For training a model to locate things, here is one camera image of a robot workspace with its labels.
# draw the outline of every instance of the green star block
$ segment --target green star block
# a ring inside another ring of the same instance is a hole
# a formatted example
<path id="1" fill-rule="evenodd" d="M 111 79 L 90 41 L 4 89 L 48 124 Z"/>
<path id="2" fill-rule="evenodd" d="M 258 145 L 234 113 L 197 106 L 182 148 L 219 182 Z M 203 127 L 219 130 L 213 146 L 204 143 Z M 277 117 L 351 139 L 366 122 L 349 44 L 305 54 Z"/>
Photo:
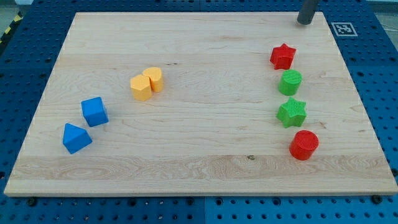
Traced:
<path id="1" fill-rule="evenodd" d="M 282 121 L 285 128 L 288 128 L 290 126 L 301 127 L 306 116 L 305 102 L 290 97 L 279 107 L 277 118 Z"/>

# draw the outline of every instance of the green cylinder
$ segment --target green cylinder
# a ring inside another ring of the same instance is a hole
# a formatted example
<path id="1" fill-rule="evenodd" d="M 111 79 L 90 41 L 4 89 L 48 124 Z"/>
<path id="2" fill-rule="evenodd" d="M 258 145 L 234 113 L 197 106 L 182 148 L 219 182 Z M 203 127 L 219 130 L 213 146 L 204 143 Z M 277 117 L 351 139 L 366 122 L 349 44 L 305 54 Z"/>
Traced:
<path id="1" fill-rule="evenodd" d="M 286 70 L 282 74 L 282 78 L 280 78 L 278 86 L 280 93 L 286 96 L 293 96 L 299 89 L 302 79 L 300 72 L 293 69 Z"/>

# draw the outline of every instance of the red star block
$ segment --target red star block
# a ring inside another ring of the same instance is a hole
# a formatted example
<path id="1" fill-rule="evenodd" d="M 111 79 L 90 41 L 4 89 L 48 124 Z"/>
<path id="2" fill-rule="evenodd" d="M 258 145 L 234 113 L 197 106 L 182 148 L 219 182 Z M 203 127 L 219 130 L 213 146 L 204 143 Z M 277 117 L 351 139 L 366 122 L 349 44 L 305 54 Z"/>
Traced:
<path id="1" fill-rule="evenodd" d="M 294 53 L 296 49 L 289 47 L 286 44 L 282 44 L 280 47 L 275 47 L 271 54 L 271 63 L 274 64 L 274 69 L 290 69 L 292 65 Z"/>

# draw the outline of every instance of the plastic block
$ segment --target plastic block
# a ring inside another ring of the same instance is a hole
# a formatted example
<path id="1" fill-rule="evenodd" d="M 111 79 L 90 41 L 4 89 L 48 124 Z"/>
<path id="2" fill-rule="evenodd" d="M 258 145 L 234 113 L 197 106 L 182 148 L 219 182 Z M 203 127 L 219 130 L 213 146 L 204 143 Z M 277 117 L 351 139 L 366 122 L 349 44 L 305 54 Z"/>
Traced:
<path id="1" fill-rule="evenodd" d="M 281 94 L 286 96 L 292 96 L 296 94 L 301 84 L 303 77 L 300 72 L 296 70 L 286 70 L 279 82 L 279 91 Z"/>
<path id="2" fill-rule="evenodd" d="M 153 91 L 160 92 L 163 90 L 163 74 L 160 68 L 147 68 L 142 72 L 142 74 L 149 77 L 150 87 Z"/>
<path id="3" fill-rule="evenodd" d="M 67 123 L 63 131 L 62 144 L 73 154 L 85 146 L 91 144 L 91 140 L 87 131 L 72 124 Z"/>
<path id="4" fill-rule="evenodd" d="M 275 47 L 271 54 L 271 63 L 274 64 L 274 69 L 290 69 L 292 65 L 296 49 L 282 44 L 280 47 Z"/>
<path id="5" fill-rule="evenodd" d="M 317 135 L 308 130 L 301 130 L 294 136 L 289 151 L 293 157 L 304 161 L 311 157 L 318 145 Z"/>
<path id="6" fill-rule="evenodd" d="M 92 98 L 81 102 L 81 109 L 90 127 L 107 123 L 108 116 L 101 97 Z"/>
<path id="7" fill-rule="evenodd" d="M 130 87 L 132 96 L 134 99 L 139 101 L 146 101 L 152 96 L 152 90 L 150 88 L 149 77 L 144 75 L 137 75 L 130 79 Z"/>
<path id="8" fill-rule="evenodd" d="M 279 107 L 277 114 L 277 118 L 283 122 L 285 128 L 290 126 L 300 127 L 306 116 L 305 102 L 297 101 L 292 97 Z"/>

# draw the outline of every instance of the red cylinder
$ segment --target red cylinder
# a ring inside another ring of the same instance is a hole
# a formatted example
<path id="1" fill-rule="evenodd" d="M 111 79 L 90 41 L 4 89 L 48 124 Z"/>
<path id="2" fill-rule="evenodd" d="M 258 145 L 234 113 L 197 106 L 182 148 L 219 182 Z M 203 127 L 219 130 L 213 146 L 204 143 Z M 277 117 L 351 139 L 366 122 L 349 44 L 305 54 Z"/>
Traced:
<path id="1" fill-rule="evenodd" d="M 300 160 L 307 160 L 317 149 L 319 144 L 318 137 L 311 131 L 301 130 L 296 133 L 290 144 L 290 153 L 293 157 Z"/>

